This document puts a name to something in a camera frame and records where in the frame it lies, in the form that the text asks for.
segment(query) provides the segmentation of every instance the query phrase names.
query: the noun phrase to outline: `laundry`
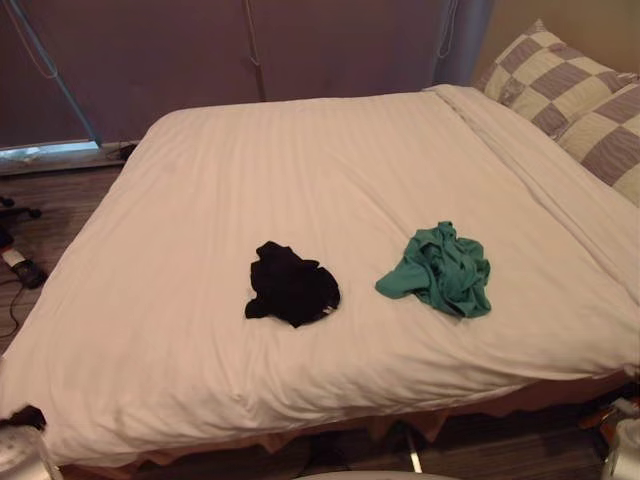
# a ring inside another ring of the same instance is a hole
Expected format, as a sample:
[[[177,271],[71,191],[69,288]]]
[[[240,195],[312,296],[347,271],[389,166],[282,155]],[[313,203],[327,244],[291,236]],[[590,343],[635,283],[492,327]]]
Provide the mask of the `laundry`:
[[[478,317],[491,310],[484,287],[491,267],[482,245],[456,238],[451,222],[418,230],[398,266],[376,283],[389,298],[414,293],[433,308],[458,317]]]
[[[338,283],[317,261],[302,260],[274,242],[256,253],[260,260],[251,264],[251,286],[257,297],[247,303],[247,318],[273,315],[297,328],[338,308]]]

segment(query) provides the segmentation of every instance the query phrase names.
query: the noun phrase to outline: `checkered pillow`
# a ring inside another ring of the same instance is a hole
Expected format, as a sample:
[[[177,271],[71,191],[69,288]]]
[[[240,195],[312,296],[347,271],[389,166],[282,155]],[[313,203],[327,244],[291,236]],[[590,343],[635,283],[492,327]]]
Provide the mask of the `checkered pillow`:
[[[476,88],[557,138],[582,112],[634,77],[585,57],[538,20],[500,54]]]
[[[640,84],[616,92],[558,139],[573,158],[640,206]]]

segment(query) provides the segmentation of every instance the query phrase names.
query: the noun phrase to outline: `chair leg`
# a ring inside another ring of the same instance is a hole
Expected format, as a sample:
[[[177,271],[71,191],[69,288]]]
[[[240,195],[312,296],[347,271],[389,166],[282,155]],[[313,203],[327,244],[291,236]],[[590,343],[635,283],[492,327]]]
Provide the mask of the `chair leg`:
[[[422,473],[422,465],[420,464],[420,457],[418,456],[418,452],[416,451],[416,444],[413,441],[413,432],[411,431],[411,427],[408,425],[404,426],[404,436],[407,440],[407,445],[409,447],[409,457],[411,458],[411,465],[413,466],[413,471],[415,473]]]

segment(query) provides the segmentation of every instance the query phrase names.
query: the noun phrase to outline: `wall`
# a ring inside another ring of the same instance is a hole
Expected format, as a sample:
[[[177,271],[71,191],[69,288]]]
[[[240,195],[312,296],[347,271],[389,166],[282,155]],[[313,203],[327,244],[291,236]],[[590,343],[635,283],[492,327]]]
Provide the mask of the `wall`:
[[[495,0],[474,78],[538,18],[594,60],[640,71],[640,0]]]

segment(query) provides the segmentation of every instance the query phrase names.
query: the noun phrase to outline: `bedding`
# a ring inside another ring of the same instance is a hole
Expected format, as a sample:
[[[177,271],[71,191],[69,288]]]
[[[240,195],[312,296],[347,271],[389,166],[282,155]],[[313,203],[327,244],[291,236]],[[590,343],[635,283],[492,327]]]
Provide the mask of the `bedding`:
[[[558,144],[640,206],[640,84],[617,91],[576,120]]]
[[[482,243],[492,311],[377,279],[441,220]],[[472,88],[198,108],[159,120],[0,361],[58,463],[490,400],[640,359],[638,210]],[[321,258],[340,307],[245,319],[267,240]]]
[[[496,58],[476,88],[557,138],[582,112],[636,78],[586,57],[538,20]]]

